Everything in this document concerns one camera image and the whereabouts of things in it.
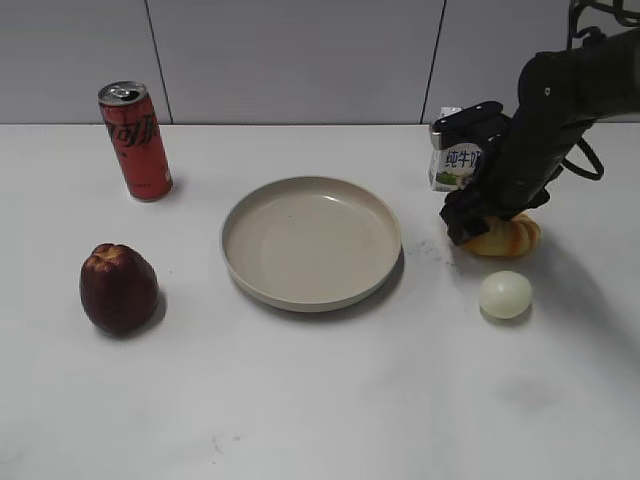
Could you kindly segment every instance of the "cable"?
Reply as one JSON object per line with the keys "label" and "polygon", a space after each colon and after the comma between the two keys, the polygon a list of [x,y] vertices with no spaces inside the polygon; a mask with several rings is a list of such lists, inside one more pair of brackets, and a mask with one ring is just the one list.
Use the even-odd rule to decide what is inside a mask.
{"label": "cable", "polygon": [[591,145],[589,145],[584,138],[581,138],[580,140],[578,140],[578,147],[580,147],[580,150],[582,150],[582,153],[584,153],[584,155],[587,157],[587,160],[589,160],[589,163],[593,165],[595,172],[590,172],[589,170],[585,170],[584,168],[581,168],[576,164],[571,163],[566,158],[562,160],[561,162],[562,166],[567,170],[569,170],[571,173],[575,173],[579,177],[597,182],[604,175],[604,166],[602,165],[602,162],[600,162],[600,159],[596,155],[596,152],[593,151],[593,148],[591,148]]}
{"label": "cable", "polygon": [[[613,0],[613,5],[605,5],[597,2],[596,0],[569,0],[567,50],[571,50],[573,47],[574,38],[583,38],[586,36],[583,40],[583,45],[598,43],[606,38],[606,35],[602,33],[598,27],[587,27],[582,30],[578,30],[580,16],[587,7],[613,15],[616,21],[624,27],[640,26],[640,13],[625,10],[624,0]],[[589,160],[589,163],[593,166],[595,172],[589,172],[588,170],[578,167],[566,158],[562,160],[562,166],[582,178],[594,181],[600,180],[604,175],[604,166],[596,155],[596,152],[593,151],[591,145],[589,145],[584,138],[581,138],[577,145],[580,150],[582,150],[582,153],[587,157],[587,160]]]}

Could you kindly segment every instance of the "black robotic arm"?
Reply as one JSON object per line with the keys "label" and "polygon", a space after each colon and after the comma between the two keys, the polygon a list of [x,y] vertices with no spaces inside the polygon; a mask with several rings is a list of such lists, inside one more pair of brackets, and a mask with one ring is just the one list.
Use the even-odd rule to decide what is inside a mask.
{"label": "black robotic arm", "polygon": [[[485,233],[484,217],[508,220],[546,203],[545,186],[563,166],[592,180],[602,177],[582,136],[596,120],[640,112],[640,28],[610,38],[598,29],[575,35],[585,31],[592,35],[581,48],[539,53],[527,63],[513,119],[497,102],[485,102],[432,125],[442,139],[470,141],[483,151],[472,182],[447,195],[440,212],[456,245]],[[595,172],[565,159],[576,144]]]}

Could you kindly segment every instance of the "egg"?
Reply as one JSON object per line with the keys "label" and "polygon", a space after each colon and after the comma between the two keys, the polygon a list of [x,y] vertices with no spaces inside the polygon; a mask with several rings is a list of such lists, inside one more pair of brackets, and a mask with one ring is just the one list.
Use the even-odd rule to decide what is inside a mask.
{"label": "egg", "polygon": [[504,270],[489,275],[480,285],[480,308],[492,317],[517,317],[531,304],[531,282],[516,272]]}

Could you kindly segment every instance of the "beige plate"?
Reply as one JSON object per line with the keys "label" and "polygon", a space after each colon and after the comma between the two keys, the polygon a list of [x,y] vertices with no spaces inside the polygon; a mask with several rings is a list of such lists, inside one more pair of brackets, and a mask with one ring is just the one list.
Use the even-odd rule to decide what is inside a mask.
{"label": "beige plate", "polygon": [[382,200],[323,177],[281,180],[249,194],[227,217],[221,244],[243,290],[295,312],[362,300],[387,279],[402,246]]}

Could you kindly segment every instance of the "red soda can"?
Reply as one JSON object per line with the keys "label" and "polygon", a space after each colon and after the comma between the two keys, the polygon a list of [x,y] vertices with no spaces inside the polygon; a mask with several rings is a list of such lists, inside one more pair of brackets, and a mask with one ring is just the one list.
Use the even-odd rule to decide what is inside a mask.
{"label": "red soda can", "polygon": [[147,87],[111,83],[100,90],[98,102],[129,193],[140,200],[166,195],[173,182]]}

